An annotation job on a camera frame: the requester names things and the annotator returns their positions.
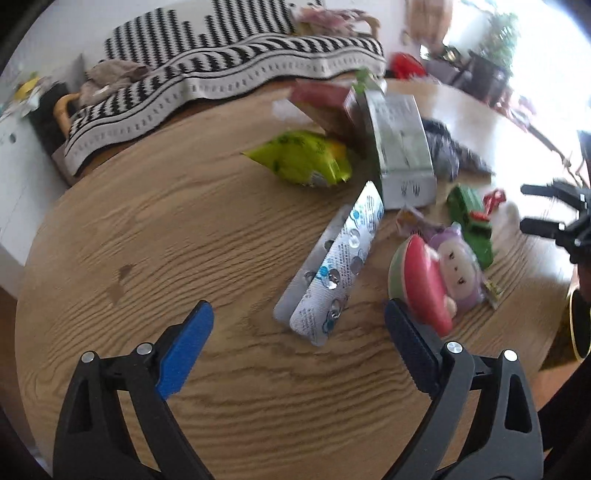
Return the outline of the grey green medicine box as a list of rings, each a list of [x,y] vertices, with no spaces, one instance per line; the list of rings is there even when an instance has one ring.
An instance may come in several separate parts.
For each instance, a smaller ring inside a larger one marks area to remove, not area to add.
[[[367,90],[361,106],[385,208],[433,204],[437,177],[415,97]]]

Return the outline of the striped black white sofa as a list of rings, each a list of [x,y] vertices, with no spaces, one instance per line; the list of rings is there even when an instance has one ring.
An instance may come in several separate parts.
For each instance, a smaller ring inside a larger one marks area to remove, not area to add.
[[[184,104],[248,94],[283,77],[331,79],[386,71],[369,33],[297,33],[296,16],[321,1],[186,1],[143,13],[83,52],[86,72],[112,62],[146,67],[144,78],[81,106],[67,128],[62,167],[77,177],[112,145],[142,137]]]

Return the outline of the yellow popcorn snack bag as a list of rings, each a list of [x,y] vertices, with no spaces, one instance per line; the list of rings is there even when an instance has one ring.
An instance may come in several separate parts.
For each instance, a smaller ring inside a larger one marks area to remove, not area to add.
[[[284,181],[332,187],[353,175],[348,147],[339,140],[308,130],[290,131],[242,152]]]

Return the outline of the red plastic scrap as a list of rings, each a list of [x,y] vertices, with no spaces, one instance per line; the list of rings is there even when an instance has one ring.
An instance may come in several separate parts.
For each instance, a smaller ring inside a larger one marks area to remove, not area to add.
[[[475,221],[489,222],[491,214],[506,201],[506,193],[503,189],[492,190],[469,212],[469,217]]]

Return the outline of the green toy car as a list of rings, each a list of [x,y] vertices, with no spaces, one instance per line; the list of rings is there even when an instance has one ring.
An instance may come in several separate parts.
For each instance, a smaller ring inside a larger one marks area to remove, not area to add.
[[[446,204],[451,221],[461,225],[463,238],[472,248],[481,269],[488,269],[494,261],[494,253],[492,227],[483,201],[473,188],[457,184],[450,191]]]

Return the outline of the black wooden chair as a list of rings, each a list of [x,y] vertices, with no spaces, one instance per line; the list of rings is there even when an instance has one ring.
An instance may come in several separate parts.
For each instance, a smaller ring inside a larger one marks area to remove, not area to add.
[[[453,77],[450,86],[494,107],[508,86],[512,72],[474,51],[469,51],[468,61]]]

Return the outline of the red cigarette box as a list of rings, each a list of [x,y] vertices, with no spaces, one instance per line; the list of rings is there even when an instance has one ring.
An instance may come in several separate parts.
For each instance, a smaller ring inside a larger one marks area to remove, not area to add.
[[[315,124],[348,146],[363,140],[363,119],[352,86],[332,82],[301,81],[290,91],[288,101]]]

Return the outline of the blue paper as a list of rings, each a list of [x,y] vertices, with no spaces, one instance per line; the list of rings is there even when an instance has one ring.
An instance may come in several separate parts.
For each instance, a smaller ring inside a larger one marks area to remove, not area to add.
[[[434,170],[439,179],[453,182],[462,170],[492,175],[490,165],[476,152],[456,141],[447,126],[434,119],[422,119]]]

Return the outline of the red bag on floor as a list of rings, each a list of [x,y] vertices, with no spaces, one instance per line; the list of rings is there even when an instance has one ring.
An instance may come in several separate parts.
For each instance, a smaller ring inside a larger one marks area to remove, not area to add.
[[[412,80],[428,75],[420,60],[403,52],[396,52],[391,56],[390,70],[398,80]]]

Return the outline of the white cabinet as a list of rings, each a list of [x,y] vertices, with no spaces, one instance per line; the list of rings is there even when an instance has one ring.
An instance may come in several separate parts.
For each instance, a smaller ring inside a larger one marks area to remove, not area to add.
[[[1,246],[25,265],[45,215],[67,185],[31,123],[16,115],[1,120],[0,180]]]

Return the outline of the pink cushion on sofa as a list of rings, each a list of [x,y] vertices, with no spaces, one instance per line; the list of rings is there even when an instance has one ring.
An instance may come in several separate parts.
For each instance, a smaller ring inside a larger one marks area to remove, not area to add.
[[[317,5],[290,10],[298,35],[379,38],[381,22],[359,9],[327,9]]]

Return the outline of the silver blister pill pack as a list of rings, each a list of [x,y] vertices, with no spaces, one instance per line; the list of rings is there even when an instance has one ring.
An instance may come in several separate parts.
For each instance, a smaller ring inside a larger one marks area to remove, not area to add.
[[[346,309],[384,213],[378,188],[367,182],[322,232],[273,307],[273,318],[311,344],[324,345]]]

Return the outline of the beige clothes on sofa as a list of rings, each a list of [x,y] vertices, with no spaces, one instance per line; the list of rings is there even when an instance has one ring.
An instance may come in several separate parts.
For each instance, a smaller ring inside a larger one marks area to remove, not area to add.
[[[79,104],[97,104],[150,72],[151,68],[141,63],[120,59],[103,60],[86,71],[86,81],[80,88]]]

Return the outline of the black gold trash bin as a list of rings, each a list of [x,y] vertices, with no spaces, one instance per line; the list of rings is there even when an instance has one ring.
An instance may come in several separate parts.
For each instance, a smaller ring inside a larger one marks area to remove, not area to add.
[[[568,312],[574,354],[582,362],[590,354],[590,304],[579,289],[573,290],[569,296]]]

